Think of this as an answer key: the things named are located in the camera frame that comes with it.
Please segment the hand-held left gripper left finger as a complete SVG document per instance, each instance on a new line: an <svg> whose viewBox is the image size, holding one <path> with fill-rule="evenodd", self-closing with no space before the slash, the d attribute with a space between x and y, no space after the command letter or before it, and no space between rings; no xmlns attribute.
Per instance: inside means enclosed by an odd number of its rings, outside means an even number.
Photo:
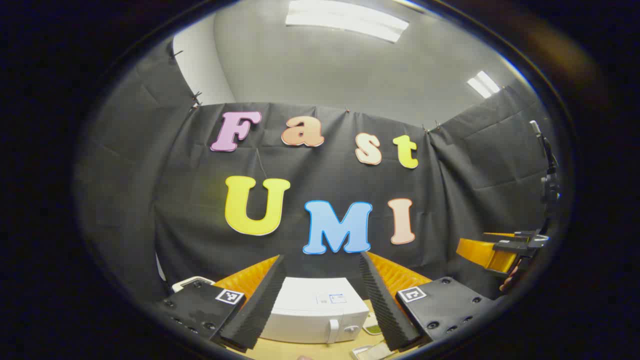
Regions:
<svg viewBox="0 0 640 360"><path fill-rule="evenodd" d="M240 353L253 349L286 278L284 256L276 255L219 281L192 276L154 309L176 329Z"/></svg>

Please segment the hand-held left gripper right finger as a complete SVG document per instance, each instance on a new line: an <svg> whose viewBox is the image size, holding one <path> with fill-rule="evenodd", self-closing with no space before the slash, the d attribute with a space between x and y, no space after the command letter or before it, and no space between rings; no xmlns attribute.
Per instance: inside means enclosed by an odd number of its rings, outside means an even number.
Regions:
<svg viewBox="0 0 640 360"><path fill-rule="evenodd" d="M450 276L430 280L370 251L360 253L359 271L391 351L450 337L496 307L494 300Z"/></svg>

